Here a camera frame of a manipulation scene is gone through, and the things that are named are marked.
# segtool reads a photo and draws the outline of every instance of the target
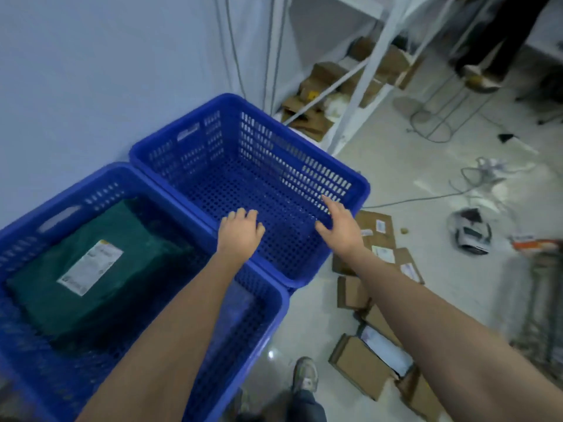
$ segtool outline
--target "white paper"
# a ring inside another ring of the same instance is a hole
[[[57,283],[82,297],[122,254],[123,250],[105,240],[100,240],[72,265]]]
[[[377,255],[379,259],[389,263],[395,263],[395,253],[393,249],[386,247],[372,246],[372,252]]]
[[[360,339],[399,377],[403,377],[413,365],[413,359],[404,349],[399,348],[381,333],[365,326],[360,335]]]
[[[411,262],[404,263],[403,265],[401,265],[401,272],[404,275],[406,275],[407,277],[409,277],[411,280],[414,280],[417,283],[420,283],[420,278],[419,278],[417,271],[414,269],[414,266],[412,265]]]
[[[383,220],[376,219],[376,231],[385,234],[385,222]]]

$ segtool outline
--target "blue plastic basket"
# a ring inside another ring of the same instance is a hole
[[[200,249],[201,268],[215,251],[215,233],[127,163],[109,165],[0,231],[0,370],[14,381],[42,420],[73,421],[132,342],[191,278],[171,281],[135,318],[129,340],[107,352],[65,355],[26,323],[8,296],[5,279],[123,198],[144,196],[169,215]],[[237,274],[209,352],[201,367],[184,420],[215,421],[233,397],[287,312],[287,291],[248,262]]]
[[[133,146],[131,163],[213,228],[239,207],[266,227],[254,261],[288,289],[308,284],[330,251],[326,194],[356,214],[369,183],[242,98],[223,94]]]

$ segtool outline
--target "small device on floor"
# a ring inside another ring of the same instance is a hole
[[[457,245],[475,255],[488,254],[493,233],[490,225],[483,221],[479,209],[462,209],[454,215]]]

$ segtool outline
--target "hand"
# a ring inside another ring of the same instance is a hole
[[[242,266],[258,248],[266,229],[262,223],[256,226],[258,212],[250,210],[248,215],[241,207],[221,220],[217,253]]]
[[[330,210],[332,229],[327,229],[319,220],[315,222],[315,229],[328,247],[345,261],[358,248],[364,247],[362,230],[342,203],[332,201],[326,195],[323,195],[322,199]]]

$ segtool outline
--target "left hand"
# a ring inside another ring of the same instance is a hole
[[[257,210],[248,215],[242,207],[221,220],[217,253],[236,264],[244,264],[254,254],[266,232],[264,225],[256,225]]]

